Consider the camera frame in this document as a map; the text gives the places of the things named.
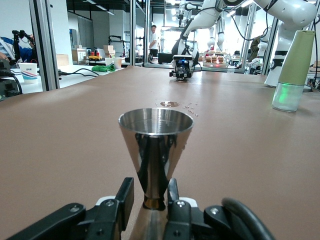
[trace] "stainless steel cup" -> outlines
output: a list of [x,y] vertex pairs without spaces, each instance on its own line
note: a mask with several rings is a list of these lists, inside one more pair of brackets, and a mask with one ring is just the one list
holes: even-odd
[[162,239],[164,193],[194,121],[180,111],[143,108],[122,114],[119,125],[144,192],[131,239]]

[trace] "water spill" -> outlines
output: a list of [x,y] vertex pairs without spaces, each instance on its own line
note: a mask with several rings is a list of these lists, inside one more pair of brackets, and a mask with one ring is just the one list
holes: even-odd
[[178,107],[180,105],[176,101],[163,101],[160,104],[164,107],[169,107],[169,108]]

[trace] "paper cup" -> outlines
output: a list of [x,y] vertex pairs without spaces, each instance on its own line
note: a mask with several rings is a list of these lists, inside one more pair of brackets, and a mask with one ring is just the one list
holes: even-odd
[[36,84],[38,82],[37,64],[36,63],[19,63],[23,80],[26,84]]
[[105,65],[108,66],[110,64],[112,64],[114,62],[114,59],[113,58],[109,58],[109,57],[106,57],[105,59]]
[[115,69],[121,69],[122,57],[113,58]]

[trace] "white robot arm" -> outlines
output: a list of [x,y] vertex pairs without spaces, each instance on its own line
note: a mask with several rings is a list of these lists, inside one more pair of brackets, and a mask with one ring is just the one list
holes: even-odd
[[214,31],[215,31],[215,27],[212,26],[209,28],[209,34],[210,34],[210,38],[208,40],[208,42],[206,43],[208,50],[210,50],[211,46],[215,46],[216,40],[215,40],[215,36],[214,36]]
[[[186,71],[192,75],[191,67],[198,64],[199,53],[197,50],[191,52],[185,41],[189,33],[195,29],[207,29],[212,27],[221,11],[225,6],[236,6],[244,0],[204,0],[199,13],[188,22],[182,31],[179,40],[172,48],[173,55],[191,55],[192,60],[188,62],[189,70]],[[296,30],[302,29],[311,23],[316,15],[316,6],[304,0],[254,0],[254,2],[267,11],[270,15],[278,18],[281,22],[279,24],[278,32],[278,45],[275,52],[274,65],[270,69],[268,79],[272,79],[275,84],[278,82],[279,74],[281,71],[282,62],[289,50],[293,41]],[[183,2],[180,4],[180,10],[183,8],[191,9],[192,4]],[[172,61],[174,72],[176,71],[178,61]]]
[[225,18],[223,17],[223,12],[217,20],[216,30],[218,32],[218,42],[216,43],[218,45],[217,50],[223,52],[223,44],[225,41]]

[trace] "brown table surface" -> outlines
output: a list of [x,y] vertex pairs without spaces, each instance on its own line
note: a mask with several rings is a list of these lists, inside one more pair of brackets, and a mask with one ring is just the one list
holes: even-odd
[[135,177],[127,239],[143,192],[118,117],[173,101],[195,121],[173,174],[180,196],[201,210],[232,197],[277,239],[318,240],[320,95],[303,94],[297,112],[282,112],[272,109],[275,89],[264,81],[196,72],[183,83],[168,69],[128,67],[0,102],[0,239],[69,203],[90,209]]

